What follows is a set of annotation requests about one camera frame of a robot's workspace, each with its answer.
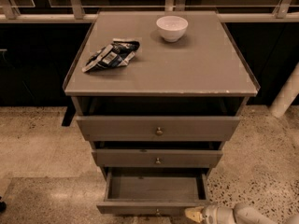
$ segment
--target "black and white package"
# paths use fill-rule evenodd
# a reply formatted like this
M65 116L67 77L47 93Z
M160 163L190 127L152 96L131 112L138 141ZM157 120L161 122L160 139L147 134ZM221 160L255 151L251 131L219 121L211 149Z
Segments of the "black and white package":
M139 47L139 42L135 40L113 39L111 44L95 52L82 72L127 66Z

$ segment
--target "floor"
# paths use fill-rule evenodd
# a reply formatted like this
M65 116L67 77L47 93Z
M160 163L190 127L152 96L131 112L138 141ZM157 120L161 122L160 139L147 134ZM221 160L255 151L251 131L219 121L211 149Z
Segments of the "floor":
M101 215L105 181L75 121L62 127L64 107L0 107L1 224L191 224L185 217ZM247 203L277 223L299 213L299 106L274 118L247 106L209 179L210 199Z

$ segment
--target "small bowl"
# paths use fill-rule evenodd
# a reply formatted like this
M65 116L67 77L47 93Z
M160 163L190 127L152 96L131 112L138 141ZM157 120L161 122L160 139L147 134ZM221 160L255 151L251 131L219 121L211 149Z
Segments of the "small bowl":
M187 20L177 16L161 17L156 24L160 36L168 42L178 41L185 34L188 27Z

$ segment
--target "tabletop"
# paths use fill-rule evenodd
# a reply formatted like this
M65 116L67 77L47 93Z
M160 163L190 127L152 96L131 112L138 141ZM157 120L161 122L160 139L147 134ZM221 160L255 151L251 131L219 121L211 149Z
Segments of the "tabletop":
M175 43L164 41L156 21L176 15L189 23ZM83 73L82 67L113 38L140 48L128 66ZM65 89L72 96L254 96L247 64L212 11L101 12Z

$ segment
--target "drawer knob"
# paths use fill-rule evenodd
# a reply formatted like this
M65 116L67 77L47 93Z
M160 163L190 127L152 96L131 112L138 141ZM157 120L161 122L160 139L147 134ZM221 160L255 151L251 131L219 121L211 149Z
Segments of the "drawer knob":
M157 134L157 136L161 136L163 134L163 131L160 127L157 128L156 134Z
M160 158L157 158L157 159L156 159L156 164L158 164L158 165L161 164L161 160L160 160Z
M160 215L161 215L161 214L160 214L160 211L159 211L159 209L157 209L157 210L156 210L156 216L159 217Z

